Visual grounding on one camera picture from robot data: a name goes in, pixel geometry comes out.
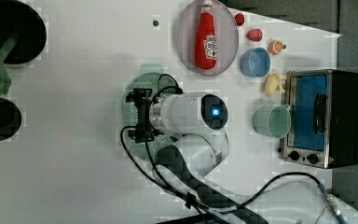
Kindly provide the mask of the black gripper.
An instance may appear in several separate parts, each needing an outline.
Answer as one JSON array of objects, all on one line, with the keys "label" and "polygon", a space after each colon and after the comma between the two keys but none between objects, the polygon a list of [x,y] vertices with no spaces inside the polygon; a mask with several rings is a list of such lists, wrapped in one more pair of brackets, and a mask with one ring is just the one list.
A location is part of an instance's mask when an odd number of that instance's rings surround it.
[{"label": "black gripper", "polygon": [[135,88],[126,96],[126,103],[134,103],[137,109],[137,123],[135,128],[129,131],[130,139],[136,143],[152,142],[155,136],[160,135],[160,131],[150,121],[149,111],[154,103],[151,94],[151,89]]}]

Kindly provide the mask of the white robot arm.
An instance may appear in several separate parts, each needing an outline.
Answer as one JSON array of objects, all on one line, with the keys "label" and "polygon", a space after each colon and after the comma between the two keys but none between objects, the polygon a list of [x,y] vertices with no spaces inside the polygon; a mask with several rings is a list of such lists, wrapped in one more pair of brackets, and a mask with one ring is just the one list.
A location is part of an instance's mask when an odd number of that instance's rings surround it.
[{"label": "white robot arm", "polygon": [[229,152],[228,112],[221,98],[206,92],[183,93],[174,87],[157,92],[135,88],[124,104],[134,107],[136,119],[120,136],[145,148],[152,172],[149,180],[201,215],[217,220],[232,215],[240,224],[268,224],[231,199],[227,190],[205,179]]}]

